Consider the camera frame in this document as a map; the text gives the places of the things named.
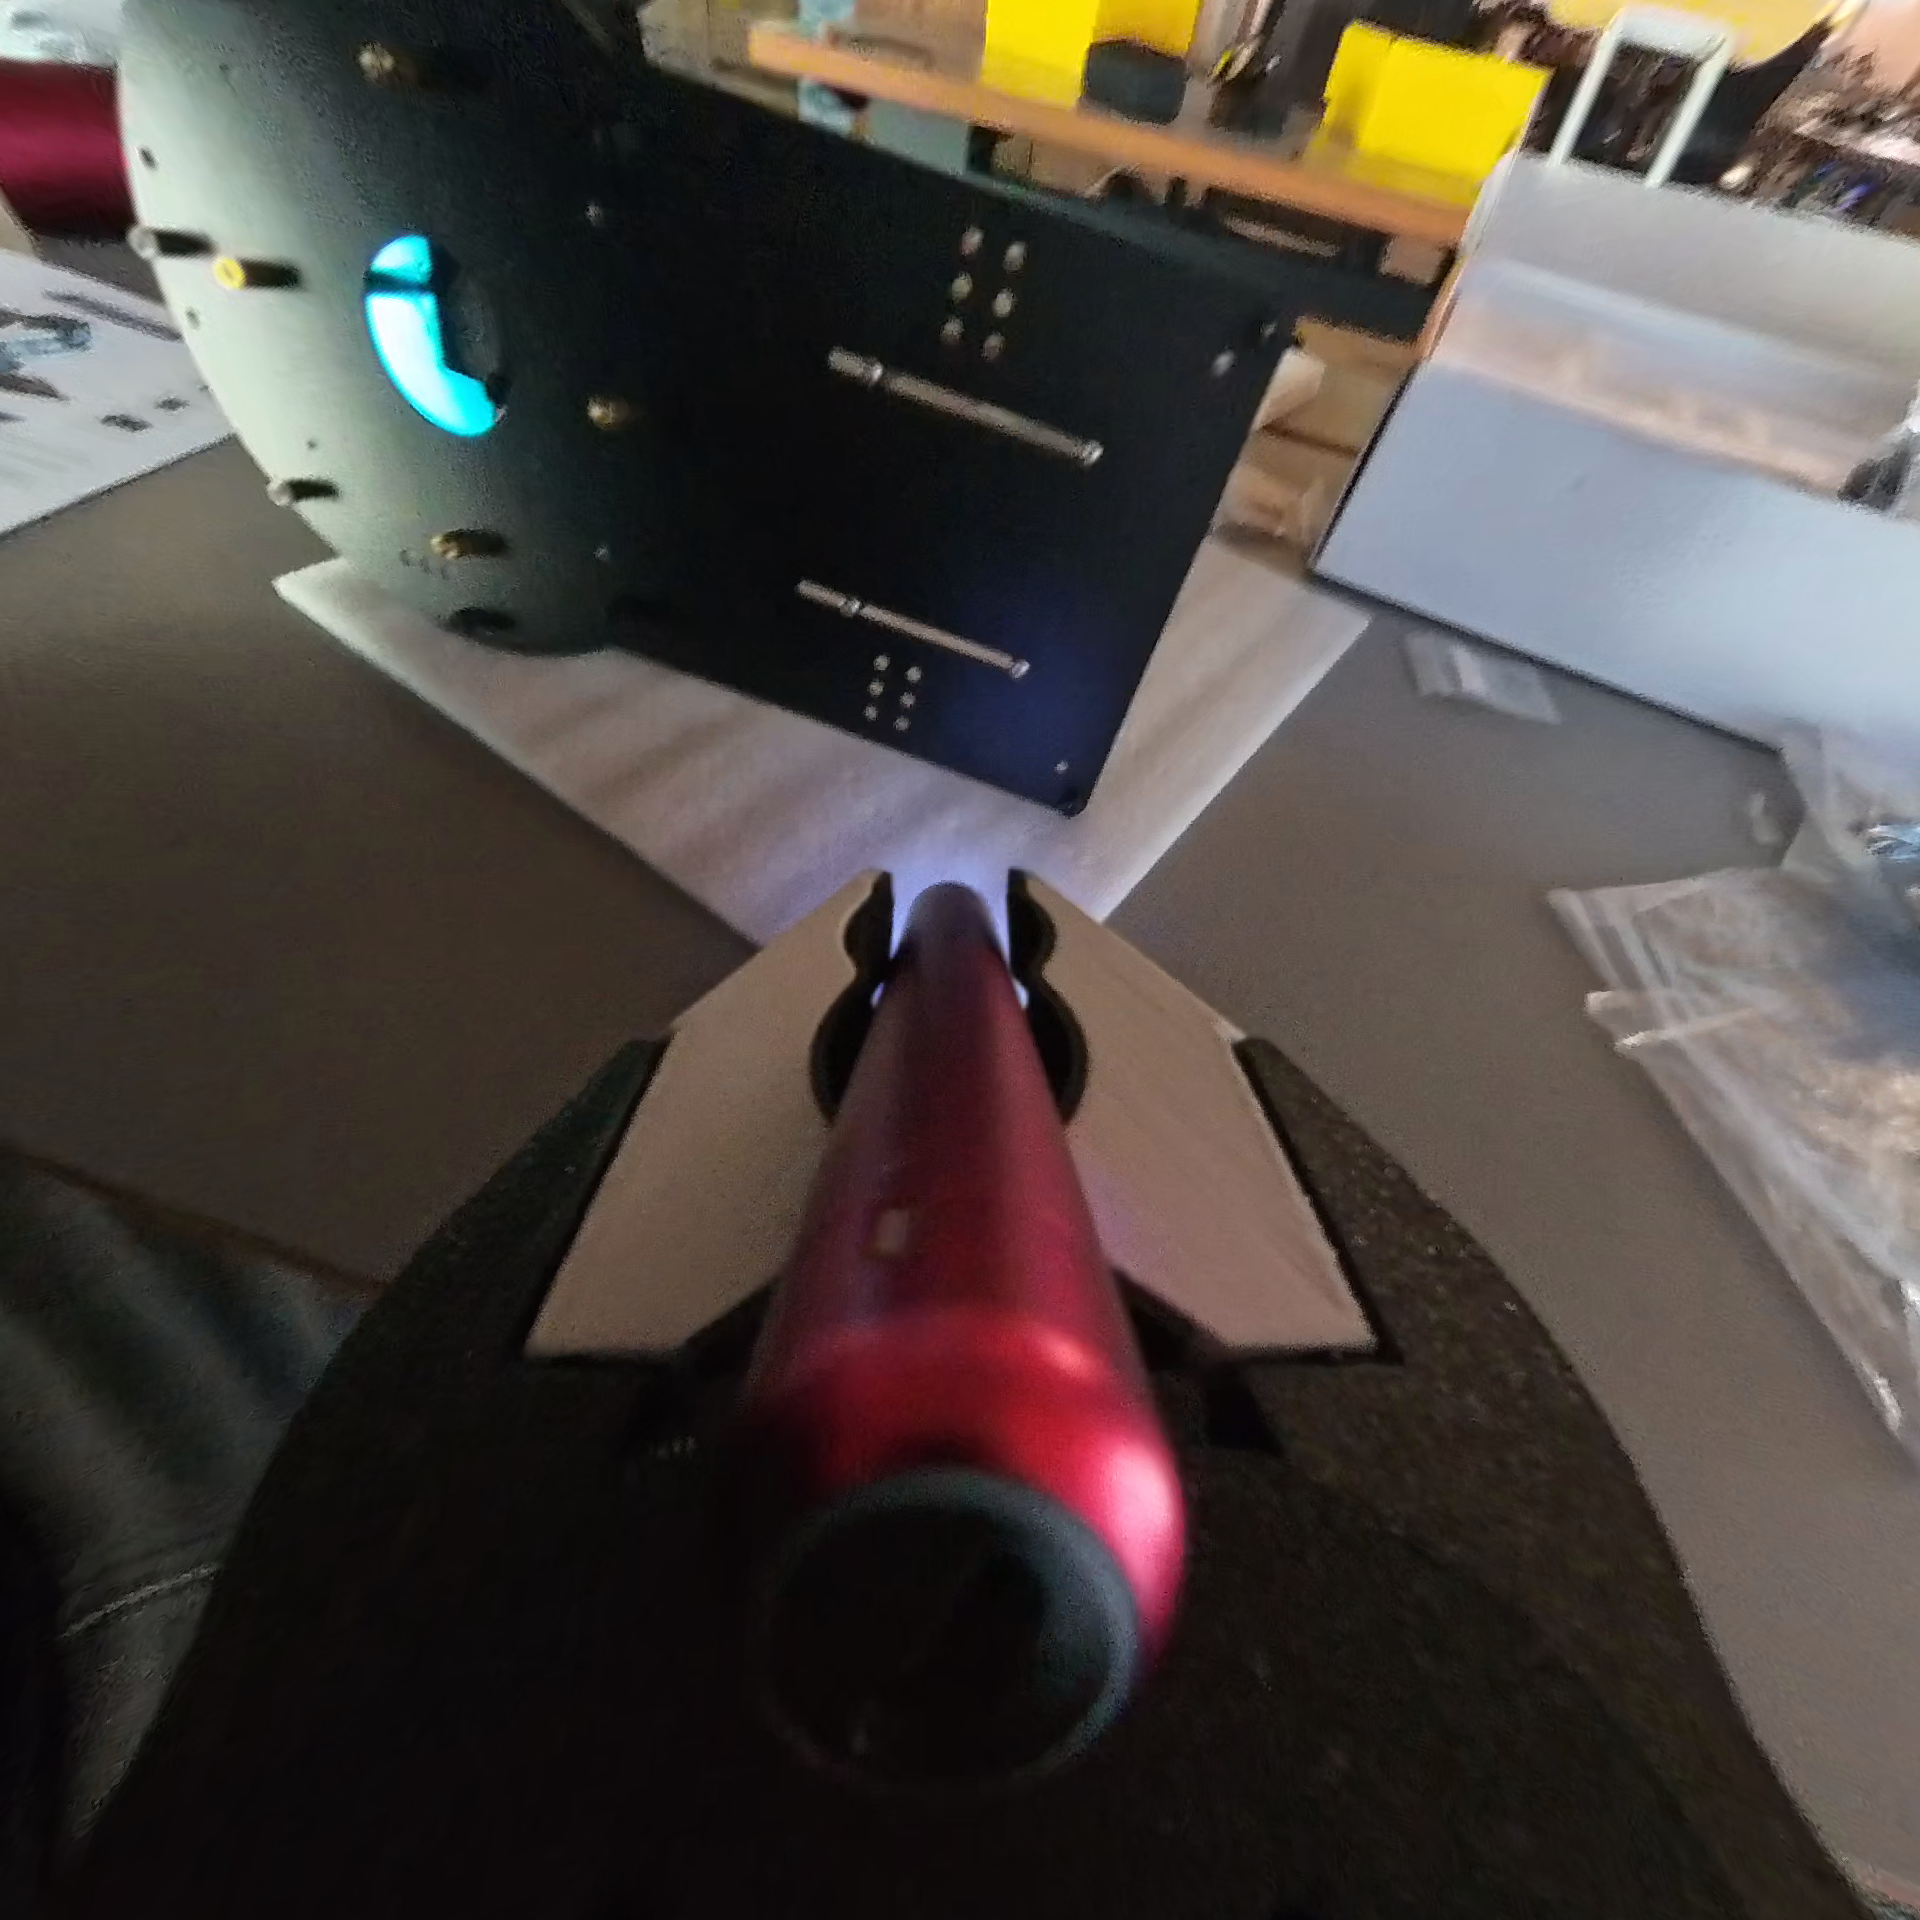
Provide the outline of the dark red cloth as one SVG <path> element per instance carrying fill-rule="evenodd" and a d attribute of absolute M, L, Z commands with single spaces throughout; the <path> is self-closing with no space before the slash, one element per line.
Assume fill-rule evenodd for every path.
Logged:
<path fill-rule="evenodd" d="M 100 239 L 132 226 L 107 66 L 1 62 L 1 192 L 31 234 Z"/>

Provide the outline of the black metal chassis plate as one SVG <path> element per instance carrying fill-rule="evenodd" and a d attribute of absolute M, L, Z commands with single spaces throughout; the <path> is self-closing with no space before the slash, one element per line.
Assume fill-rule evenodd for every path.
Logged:
<path fill-rule="evenodd" d="M 608 4 L 125 4 L 135 241 L 269 497 L 1080 814 L 1302 313 L 1278 267 L 655 66 Z"/>

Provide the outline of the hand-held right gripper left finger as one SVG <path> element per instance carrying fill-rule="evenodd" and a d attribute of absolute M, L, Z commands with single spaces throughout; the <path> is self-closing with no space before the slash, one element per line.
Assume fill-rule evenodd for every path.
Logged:
<path fill-rule="evenodd" d="M 892 882 L 864 872 L 671 1025 L 534 1312 L 528 1361 L 655 1361 L 769 1284 L 830 1136 L 812 1049 L 864 978 L 849 940 L 869 907 L 887 956 Z"/>

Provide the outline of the small clear plastic bag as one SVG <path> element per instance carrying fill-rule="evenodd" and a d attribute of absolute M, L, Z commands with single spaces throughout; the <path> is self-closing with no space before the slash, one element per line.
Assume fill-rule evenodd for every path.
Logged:
<path fill-rule="evenodd" d="M 1541 728 L 1561 722 L 1544 673 L 1523 656 L 1429 628 L 1408 632 L 1400 650 L 1412 688 L 1430 702 Z"/>

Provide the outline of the wooden shelf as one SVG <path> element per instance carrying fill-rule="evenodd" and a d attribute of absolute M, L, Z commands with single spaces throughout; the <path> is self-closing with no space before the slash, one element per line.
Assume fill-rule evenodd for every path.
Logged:
<path fill-rule="evenodd" d="M 1199 112 L 1150 127 L 1094 106 L 1037 104 L 985 86 L 947 52 L 933 60 L 864 52 L 847 39 L 816 39 L 764 16 L 750 24 L 748 52 L 766 76 L 816 82 L 1143 177 L 1215 187 L 1438 249 L 1455 249 L 1465 241 L 1480 200 L 1480 183 L 1472 178 L 1376 160 L 1335 139 L 1235 135 L 1214 129 Z"/>

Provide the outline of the red electric screwdriver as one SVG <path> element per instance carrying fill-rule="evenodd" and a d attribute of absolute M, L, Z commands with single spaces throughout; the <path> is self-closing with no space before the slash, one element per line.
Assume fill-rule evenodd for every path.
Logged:
<path fill-rule="evenodd" d="M 939 1791 L 1102 1738 L 1185 1583 L 1177 1452 L 991 914 L 871 1003 L 736 1408 L 752 1668 L 825 1770 Z"/>

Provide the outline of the black leather seat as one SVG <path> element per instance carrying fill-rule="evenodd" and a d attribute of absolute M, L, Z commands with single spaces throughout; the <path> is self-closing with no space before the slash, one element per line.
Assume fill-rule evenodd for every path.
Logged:
<path fill-rule="evenodd" d="M 5 1915 L 45 1915 L 277 1446 L 374 1295 L 5 1148 Z"/>

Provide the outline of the large clear plastic parts bag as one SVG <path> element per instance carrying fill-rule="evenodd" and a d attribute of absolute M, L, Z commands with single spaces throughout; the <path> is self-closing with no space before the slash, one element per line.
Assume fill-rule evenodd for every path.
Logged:
<path fill-rule="evenodd" d="M 1557 890 L 1589 1020 L 1661 1092 L 1918 1452 L 1916 940 L 1806 872 Z"/>

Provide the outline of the white cardboard box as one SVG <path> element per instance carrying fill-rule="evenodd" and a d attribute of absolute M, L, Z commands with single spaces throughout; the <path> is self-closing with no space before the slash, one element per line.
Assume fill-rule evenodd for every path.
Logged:
<path fill-rule="evenodd" d="M 1913 239 L 1523 153 L 1309 571 L 1713 729 L 1916 752 Z"/>

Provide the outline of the yellow box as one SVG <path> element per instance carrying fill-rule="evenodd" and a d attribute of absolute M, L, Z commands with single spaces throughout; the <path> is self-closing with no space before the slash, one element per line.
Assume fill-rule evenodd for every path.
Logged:
<path fill-rule="evenodd" d="M 1549 70 L 1353 22 L 1337 42 L 1312 152 L 1478 185 L 1517 152 Z"/>
<path fill-rule="evenodd" d="M 1099 2 L 989 0 L 979 82 L 1028 104 L 1076 107 L 1099 11 Z"/>

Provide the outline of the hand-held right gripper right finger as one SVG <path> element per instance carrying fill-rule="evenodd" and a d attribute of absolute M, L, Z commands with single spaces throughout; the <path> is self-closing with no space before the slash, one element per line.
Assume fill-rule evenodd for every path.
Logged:
<path fill-rule="evenodd" d="M 1005 918 L 1031 1000 L 1076 1039 L 1067 1143 L 1119 1276 L 1224 1361 L 1377 1356 L 1244 1034 L 1033 874 Z"/>

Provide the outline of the printed instruction sheet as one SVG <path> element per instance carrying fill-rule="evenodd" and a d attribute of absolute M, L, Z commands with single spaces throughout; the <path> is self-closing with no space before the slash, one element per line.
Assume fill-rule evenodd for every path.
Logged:
<path fill-rule="evenodd" d="M 1 532 L 232 435 L 155 300 L 1 254 Z"/>

